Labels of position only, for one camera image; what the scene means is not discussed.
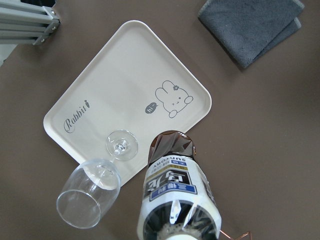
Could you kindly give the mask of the tea bottle white cap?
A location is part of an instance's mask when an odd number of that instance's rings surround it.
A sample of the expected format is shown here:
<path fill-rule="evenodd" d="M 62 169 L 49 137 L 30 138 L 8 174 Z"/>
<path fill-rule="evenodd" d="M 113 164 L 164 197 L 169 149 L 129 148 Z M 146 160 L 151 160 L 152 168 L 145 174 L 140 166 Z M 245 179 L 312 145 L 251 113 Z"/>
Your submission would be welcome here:
<path fill-rule="evenodd" d="M 217 240 L 222 218 L 186 134 L 168 130 L 152 141 L 143 183 L 140 240 Z"/>

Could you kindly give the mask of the cream rabbit tray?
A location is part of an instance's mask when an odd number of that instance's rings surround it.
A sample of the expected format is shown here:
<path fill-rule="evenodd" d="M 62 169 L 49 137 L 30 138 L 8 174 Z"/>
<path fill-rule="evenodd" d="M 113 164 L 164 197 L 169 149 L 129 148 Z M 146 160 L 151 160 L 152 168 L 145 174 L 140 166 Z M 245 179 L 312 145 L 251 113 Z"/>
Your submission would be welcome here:
<path fill-rule="evenodd" d="M 116 161 L 121 183 L 148 162 L 153 139 L 187 132 L 210 111 L 208 90 L 143 22 L 125 22 L 45 115 L 46 133 L 78 163 L 105 159 L 107 138 L 131 132 L 137 154 Z"/>

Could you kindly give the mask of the clear wine glass on tray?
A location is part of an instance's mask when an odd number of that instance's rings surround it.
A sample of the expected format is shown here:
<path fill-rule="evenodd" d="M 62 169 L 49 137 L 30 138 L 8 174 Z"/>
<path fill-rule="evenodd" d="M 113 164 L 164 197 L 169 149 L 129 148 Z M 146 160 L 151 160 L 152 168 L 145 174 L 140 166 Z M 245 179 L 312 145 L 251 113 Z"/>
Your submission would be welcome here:
<path fill-rule="evenodd" d="M 117 199 L 121 176 L 115 161 L 129 161 L 138 152 L 138 141 L 119 129 L 106 139 L 108 158 L 81 163 L 69 176 L 56 200 L 56 210 L 67 224 L 78 229 L 96 226 Z"/>

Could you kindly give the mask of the folded grey cloth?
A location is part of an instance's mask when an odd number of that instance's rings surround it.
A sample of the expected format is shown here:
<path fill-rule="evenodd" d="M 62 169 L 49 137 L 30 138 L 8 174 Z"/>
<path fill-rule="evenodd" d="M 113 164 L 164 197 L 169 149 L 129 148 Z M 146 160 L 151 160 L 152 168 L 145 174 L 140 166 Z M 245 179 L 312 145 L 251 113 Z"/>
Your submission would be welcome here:
<path fill-rule="evenodd" d="M 198 18 L 247 68 L 301 28 L 304 7 L 299 0 L 208 0 Z"/>

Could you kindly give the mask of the aluminium frame post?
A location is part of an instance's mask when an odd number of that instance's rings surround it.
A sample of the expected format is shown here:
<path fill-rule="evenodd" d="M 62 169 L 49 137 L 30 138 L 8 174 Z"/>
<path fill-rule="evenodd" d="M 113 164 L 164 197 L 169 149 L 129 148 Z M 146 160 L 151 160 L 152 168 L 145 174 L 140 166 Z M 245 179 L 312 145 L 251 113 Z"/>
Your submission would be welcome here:
<path fill-rule="evenodd" d="M 0 2 L 0 43 L 40 45 L 60 25 L 51 7 L 23 2 Z"/>

